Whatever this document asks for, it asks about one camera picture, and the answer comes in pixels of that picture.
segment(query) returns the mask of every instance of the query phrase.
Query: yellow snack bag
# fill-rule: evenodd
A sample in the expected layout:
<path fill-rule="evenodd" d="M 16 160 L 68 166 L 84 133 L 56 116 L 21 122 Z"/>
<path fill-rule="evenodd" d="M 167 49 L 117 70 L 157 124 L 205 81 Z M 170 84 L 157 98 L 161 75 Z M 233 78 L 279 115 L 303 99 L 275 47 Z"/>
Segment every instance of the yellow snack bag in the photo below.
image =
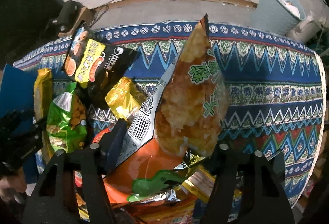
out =
<path fill-rule="evenodd" d="M 127 77 L 119 80 L 105 97 L 105 101 L 115 117 L 123 118 L 129 124 L 145 100 L 145 95 L 138 91 L 135 84 Z"/>
<path fill-rule="evenodd" d="M 208 203 L 216 176 L 210 175 L 209 172 L 200 165 L 195 173 L 182 183 L 182 186 L 204 203 Z M 239 189 L 234 190 L 234 197 L 239 197 L 242 192 Z"/>
<path fill-rule="evenodd" d="M 49 106 L 53 100 L 53 81 L 51 69 L 38 70 L 38 77 L 34 82 L 34 113 L 36 121 L 48 115 Z M 42 157 L 47 164 L 54 154 L 46 131 L 42 133 Z"/>

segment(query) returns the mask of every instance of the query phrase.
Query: chip bag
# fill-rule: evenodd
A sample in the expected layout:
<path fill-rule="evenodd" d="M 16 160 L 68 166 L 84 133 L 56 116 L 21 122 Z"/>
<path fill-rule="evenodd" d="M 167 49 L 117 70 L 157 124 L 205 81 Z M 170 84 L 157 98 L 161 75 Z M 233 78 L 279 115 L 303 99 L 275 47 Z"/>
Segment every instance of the chip bag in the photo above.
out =
<path fill-rule="evenodd" d="M 36 121 L 48 115 L 48 110 L 53 99 L 53 80 L 51 69 L 43 68 L 38 70 L 38 77 L 34 82 L 34 113 Z M 39 150 L 45 164 L 49 162 L 54 154 L 49 137 L 46 131 L 42 132 L 43 147 Z"/>
<path fill-rule="evenodd" d="M 111 136 L 111 131 L 113 129 L 114 125 L 107 127 L 106 129 L 102 130 L 100 133 L 98 133 L 94 139 L 93 142 L 97 142 L 99 143 L 100 140 L 103 138 L 103 135 L 106 133 L 110 133 L 108 134 L 108 136 Z M 172 169 L 172 172 L 174 172 L 176 174 L 176 177 L 183 181 L 184 178 L 190 176 L 195 168 L 198 167 L 198 164 L 203 160 L 202 157 L 193 154 L 192 151 L 187 151 L 184 155 L 184 157 L 181 159 L 181 162 L 178 166 L 176 166 L 174 169 Z M 112 186 L 111 184 L 108 183 L 107 179 L 104 179 L 104 185 L 105 188 L 107 190 L 111 190 Z M 78 187 L 82 187 L 83 182 L 82 182 L 82 175 L 80 171 L 75 171 L 75 184 Z M 167 185 L 162 185 L 162 191 L 172 191 L 172 187 L 174 187 L 175 184 L 167 184 Z M 139 194 L 131 194 L 130 196 L 127 197 L 126 194 L 119 194 L 118 193 L 118 197 L 120 197 L 121 199 L 124 199 L 124 203 L 127 202 L 137 202 L 137 201 L 141 201 L 141 200 L 146 200 L 146 199 L 150 199 L 151 197 L 149 196 L 149 193 L 145 193 L 145 195 L 143 193 L 139 193 Z"/>
<path fill-rule="evenodd" d="M 75 93 L 76 87 L 76 82 L 70 83 L 49 108 L 47 132 L 55 151 L 80 149 L 87 135 L 86 108 Z"/>
<path fill-rule="evenodd" d="M 208 30 L 206 15 L 139 108 L 118 167 L 104 179 L 110 202 L 127 203 L 184 182 L 193 173 L 180 169 L 188 149 L 199 160 L 212 154 L 229 98 Z"/>
<path fill-rule="evenodd" d="M 199 165 L 195 173 L 184 181 L 182 186 L 207 204 L 213 191 L 215 180 L 216 176 L 211 175 L 202 165 Z M 238 199 L 241 196 L 242 192 L 236 187 L 233 198 Z"/>
<path fill-rule="evenodd" d="M 104 98 L 131 65 L 136 51 L 93 38 L 93 32 L 82 23 L 72 37 L 62 69 L 83 89 L 88 89 L 93 105 L 108 109 Z"/>
<path fill-rule="evenodd" d="M 117 119 L 123 118 L 128 124 L 131 124 L 145 100 L 145 95 L 138 91 L 132 80 L 127 77 L 119 80 L 105 97 L 114 116 Z"/>
<path fill-rule="evenodd" d="M 185 190 L 184 199 L 170 197 L 166 192 L 162 197 L 132 203 L 124 206 L 140 223 L 146 224 L 192 224 L 196 197 Z"/>

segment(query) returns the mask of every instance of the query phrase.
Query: barcode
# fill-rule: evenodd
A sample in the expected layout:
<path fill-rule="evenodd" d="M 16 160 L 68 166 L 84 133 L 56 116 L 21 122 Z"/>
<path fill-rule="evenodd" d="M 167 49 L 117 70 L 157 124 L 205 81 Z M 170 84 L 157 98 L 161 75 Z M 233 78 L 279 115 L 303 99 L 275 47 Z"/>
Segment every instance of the barcode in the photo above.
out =
<path fill-rule="evenodd" d="M 128 130 L 128 133 L 141 142 L 146 135 L 149 126 L 150 120 L 146 116 L 137 114 Z"/>

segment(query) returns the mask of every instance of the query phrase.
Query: trash bin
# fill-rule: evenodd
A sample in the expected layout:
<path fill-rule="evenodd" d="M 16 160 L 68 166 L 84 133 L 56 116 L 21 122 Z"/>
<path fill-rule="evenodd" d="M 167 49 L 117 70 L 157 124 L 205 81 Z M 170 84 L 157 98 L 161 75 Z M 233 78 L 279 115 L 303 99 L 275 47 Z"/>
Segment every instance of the trash bin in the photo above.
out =
<path fill-rule="evenodd" d="M 258 6 L 251 16 L 252 27 L 284 36 L 300 21 L 305 20 L 305 12 L 299 1 L 287 1 L 298 9 L 299 17 L 287 9 L 282 0 L 259 0 Z"/>

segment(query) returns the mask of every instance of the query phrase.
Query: blue patterned fabric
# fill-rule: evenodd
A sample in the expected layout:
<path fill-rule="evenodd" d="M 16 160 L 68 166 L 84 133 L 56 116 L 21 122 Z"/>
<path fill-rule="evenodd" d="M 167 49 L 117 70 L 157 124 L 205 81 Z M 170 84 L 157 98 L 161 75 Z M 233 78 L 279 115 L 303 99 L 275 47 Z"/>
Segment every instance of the blue patterned fabric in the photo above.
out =
<path fill-rule="evenodd" d="M 103 28 L 99 41 L 137 50 L 126 76 L 150 92 L 181 50 L 196 22 L 167 22 Z M 210 42 L 226 78 L 231 106 L 219 140 L 236 150 L 285 154 L 285 192 L 291 205 L 301 194 L 317 158 L 322 137 L 323 84 L 314 52 L 272 34 L 227 24 L 210 24 Z M 54 92 L 65 88 L 61 71 L 70 38 L 48 43 L 14 63 L 35 73 L 52 69 Z M 89 108 L 94 133 L 115 123 L 111 111 Z"/>

